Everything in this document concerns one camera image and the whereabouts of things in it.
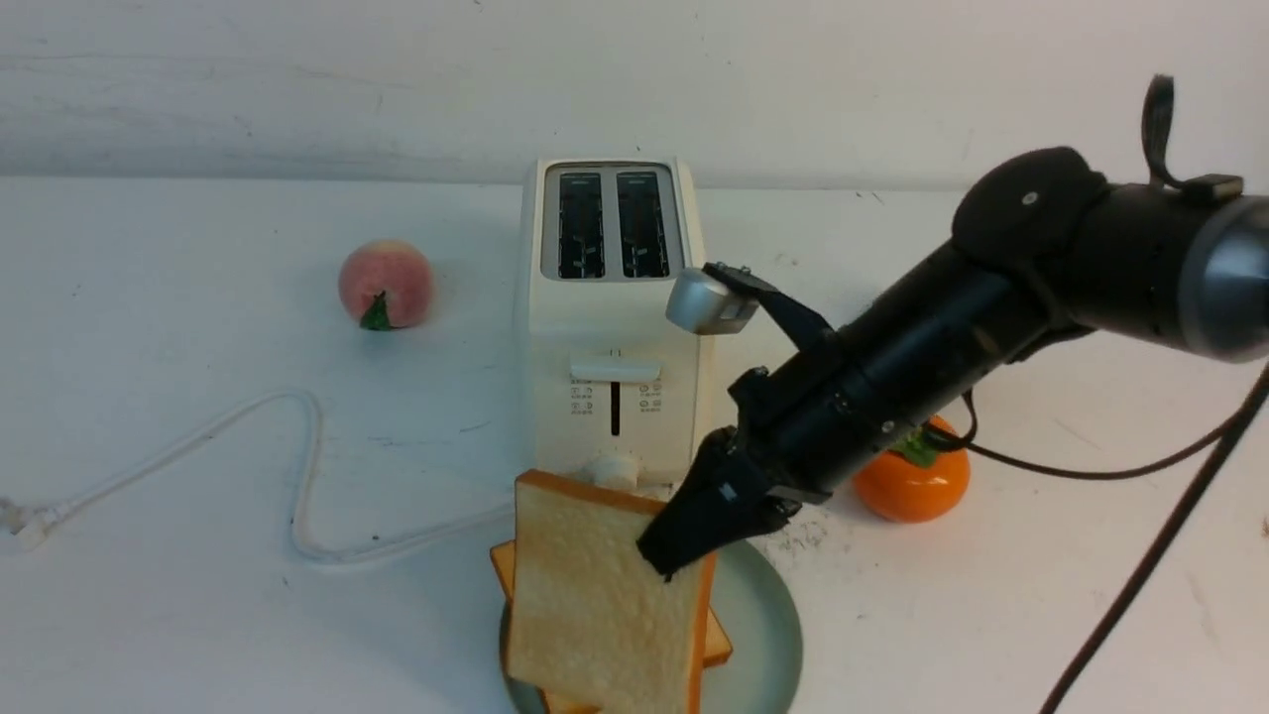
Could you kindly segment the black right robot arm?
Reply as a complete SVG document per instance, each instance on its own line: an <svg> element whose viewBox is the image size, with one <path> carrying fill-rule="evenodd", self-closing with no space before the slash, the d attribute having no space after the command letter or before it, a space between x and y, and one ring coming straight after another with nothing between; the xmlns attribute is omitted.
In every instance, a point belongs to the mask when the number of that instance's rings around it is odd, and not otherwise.
<svg viewBox="0 0 1269 714"><path fill-rule="evenodd" d="M783 529L1006 363L1101 330L1211 360L1266 354L1266 198L1113 184L1074 148L1008 160L949 238L840 328L744 268L704 285L766 309L796 351L730 386L739 424L709 432L640 535L662 577Z"/></svg>

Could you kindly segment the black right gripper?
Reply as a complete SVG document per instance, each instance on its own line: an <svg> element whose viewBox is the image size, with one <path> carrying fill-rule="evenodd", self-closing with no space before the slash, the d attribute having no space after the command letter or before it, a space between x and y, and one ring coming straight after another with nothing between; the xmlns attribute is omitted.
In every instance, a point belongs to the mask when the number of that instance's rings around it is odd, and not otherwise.
<svg viewBox="0 0 1269 714"><path fill-rule="evenodd" d="M709 432L637 548L665 582L718 548L783 529L953 397L937 353L857 351L827 337L730 389L733 426Z"/></svg>

